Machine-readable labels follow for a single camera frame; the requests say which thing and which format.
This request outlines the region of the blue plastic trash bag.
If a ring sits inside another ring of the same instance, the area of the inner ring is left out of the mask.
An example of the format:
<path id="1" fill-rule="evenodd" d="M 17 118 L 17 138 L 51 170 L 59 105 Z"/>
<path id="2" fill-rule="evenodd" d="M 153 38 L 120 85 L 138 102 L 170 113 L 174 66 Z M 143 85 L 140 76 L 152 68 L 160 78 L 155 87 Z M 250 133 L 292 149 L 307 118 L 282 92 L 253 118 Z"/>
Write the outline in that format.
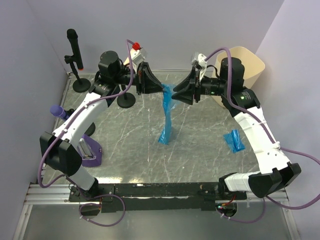
<path id="1" fill-rule="evenodd" d="M 172 99 L 174 94 L 174 84 L 163 84 L 163 100 L 162 107 L 164 112 L 164 127 L 158 138 L 158 142 L 163 145 L 168 145 L 172 134 L 172 118 L 171 112 L 177 106 L 178 101 Z"/>

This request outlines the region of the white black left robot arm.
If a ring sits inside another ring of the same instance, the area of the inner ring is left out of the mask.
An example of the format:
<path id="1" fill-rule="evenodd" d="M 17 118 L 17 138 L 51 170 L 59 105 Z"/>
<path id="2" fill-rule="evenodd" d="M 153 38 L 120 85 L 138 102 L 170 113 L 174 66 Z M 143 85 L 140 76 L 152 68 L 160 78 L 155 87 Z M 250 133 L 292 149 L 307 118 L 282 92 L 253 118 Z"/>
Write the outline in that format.
<path id="1" fill-rule="evenodd" d="M 40 136 L 41 161 L 60 171 L 80 189 L 87 201 L 98 197 L 99 182 L 82 165 L 82 157 L 77 151 L 79 141 L 99 114 L 123 95 L 121 86 L 125 86 L 126 91 L 135 86 L 139 95 L 163 92 L 164 87 L 153 75 L 145 61 L 146 56 L 143 48 L 132 49 L 129 62 L 124 64 L 115 51 L 104 52 L 94 82 L 79 107 L 53 133 L 44 132 Z"/>

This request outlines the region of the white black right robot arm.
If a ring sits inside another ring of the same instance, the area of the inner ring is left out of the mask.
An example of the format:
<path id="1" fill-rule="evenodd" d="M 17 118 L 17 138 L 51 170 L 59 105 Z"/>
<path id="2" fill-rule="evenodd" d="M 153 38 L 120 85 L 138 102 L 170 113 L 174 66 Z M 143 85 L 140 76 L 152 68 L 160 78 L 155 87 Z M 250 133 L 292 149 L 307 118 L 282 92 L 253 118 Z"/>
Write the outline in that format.
<path id="1" fill-rule="evenodd" d="M 174 89 L 172 99 L 192 105 L 202 95 L 220 96 L 225 108 L 244 131 L 257 158 L 259 170 L 248 173 L 230 173 L 219 178 L 218 193 L 230 199 L 236 192 L 252 192 L 258 198 L 290 185 L 301 173 L 298 163 L 291 163 L 281 151 L 272 134 L 267 134 L 267 123 L 255 93 L 244 86 L 245 67 L 236 57 L 231 59 L 231 102 L 227 99 L 228 59 L 220 64 L 217 78 L 204 76 L 192 67 L 189 75 Z"/>

